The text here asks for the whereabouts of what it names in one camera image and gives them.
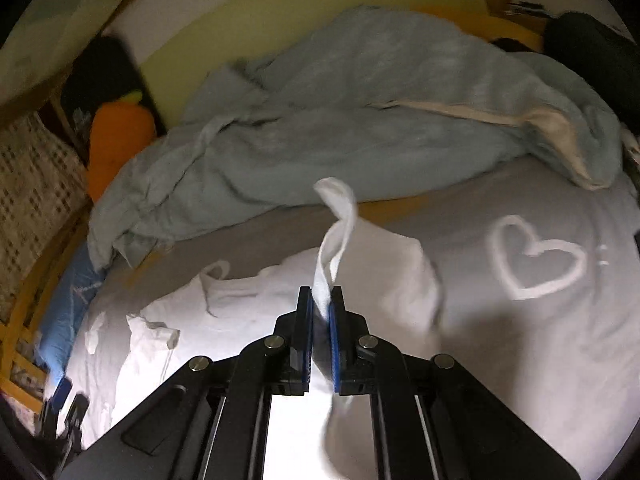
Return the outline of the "white t-shirt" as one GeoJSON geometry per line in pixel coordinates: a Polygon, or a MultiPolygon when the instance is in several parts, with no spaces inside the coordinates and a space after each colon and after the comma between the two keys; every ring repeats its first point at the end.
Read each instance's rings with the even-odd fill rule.
{"type": "MultiPolygon", "coordinates": [[[[128,316],[122,367],[89,389],[85,448],[94,448],[194,356],[231,358],[269,335],[306,285],[321,312],[329,309],[331,287],[341,286],[346,306],[362,314],[375,333],[415,356],[427,350],[440,286],[421,244],[360,218],[355,196],[342,181],[325,178],[314,188],[336,218],[319,246],[249,278],[232,278],[230,264],[218,260],[128,316]]],[[[268,478],[374,477],[369,404],[333,393],[329,360],[328,347],[321,346],[312,361],[309,392],[274,404],[268,478]]]]}

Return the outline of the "blue patterned pillow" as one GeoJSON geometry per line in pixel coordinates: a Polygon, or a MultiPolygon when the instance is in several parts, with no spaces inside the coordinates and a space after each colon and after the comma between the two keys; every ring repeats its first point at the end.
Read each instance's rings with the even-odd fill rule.
{"type": "Polygon", "coordinates": [[[54,382],[65,375],[78,330],[104,280],[105,272],[93,269],[87,244],[82,243],[55,286],[39,325],[37,359],[54,382]]]}

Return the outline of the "woven wicker basket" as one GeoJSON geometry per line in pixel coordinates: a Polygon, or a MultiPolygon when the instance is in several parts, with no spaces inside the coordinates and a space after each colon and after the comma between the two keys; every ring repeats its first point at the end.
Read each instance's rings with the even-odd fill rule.
{"type": "Polygon", "coordinates": [[[1,319],[52,237],[86,199],[85,167],[36,113],[1,129],[1,319]]]}

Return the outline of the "light blue crumpled blanket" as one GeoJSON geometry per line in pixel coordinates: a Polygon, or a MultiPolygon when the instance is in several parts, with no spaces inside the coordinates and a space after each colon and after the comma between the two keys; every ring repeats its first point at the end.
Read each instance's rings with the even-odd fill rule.
{"type": "Polygon", "coordinates": [[[276,55],[210,73],[177,125],[93,208],[96,269],[318,202],[415,196],[532,155],[589,191],[620,173],[620,121],[538,53],[508,53],[434,16],[360,6],[276,55]]]}

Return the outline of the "orange carrot plush toy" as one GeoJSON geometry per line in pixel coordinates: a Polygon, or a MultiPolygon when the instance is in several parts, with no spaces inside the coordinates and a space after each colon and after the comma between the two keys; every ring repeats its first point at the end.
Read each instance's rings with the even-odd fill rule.
{"type": "Polygon", "coordinates": [[[96,203],[119,170],[156,139],[151,111],[142,105],[141,90],[102,104],[89,136],[87,194],[96,203]]]}

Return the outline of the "yellow-green mattress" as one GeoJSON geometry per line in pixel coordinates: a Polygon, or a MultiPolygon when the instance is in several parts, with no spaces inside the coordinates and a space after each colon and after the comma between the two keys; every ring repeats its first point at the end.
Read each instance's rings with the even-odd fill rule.
{"type": "Polygon", "coordinates": [[[165,126],[178,122],[186,101],[212,70],[278,53],[360,4],[488,11],[485,0],[229,0],[180,30],[142,64],[165,126]]]}

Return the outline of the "black plush toy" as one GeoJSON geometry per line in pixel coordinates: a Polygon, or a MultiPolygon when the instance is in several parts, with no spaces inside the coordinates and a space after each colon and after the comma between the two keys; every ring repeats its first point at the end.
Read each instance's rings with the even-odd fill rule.
{"type": "Polygon", "coordinates": [[[582,12],[548,18],[542,26],[539,51],[514,38],[500,37],[491,44],[534,70],[573,72],[593,87],[600,79],[639,82],[639,47],[582,12]]]}

